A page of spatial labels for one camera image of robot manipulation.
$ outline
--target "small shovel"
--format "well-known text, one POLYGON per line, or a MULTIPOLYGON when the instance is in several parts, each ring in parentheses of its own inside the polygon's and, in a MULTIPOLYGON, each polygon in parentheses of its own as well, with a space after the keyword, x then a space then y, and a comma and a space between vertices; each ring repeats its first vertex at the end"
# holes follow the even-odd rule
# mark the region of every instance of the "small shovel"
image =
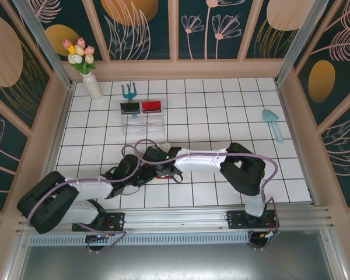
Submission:
POLYGON ((274 114, 271 110, 263 110, 262 111, 262 118, 264 121, 268 121, 272 124, 272 129, 274 130, 274 134, 276 136, 276 140, 280 143, 283 141, 280 130, 278 126, 276 125, 276 121, 279 119, 277 115, 274 114))

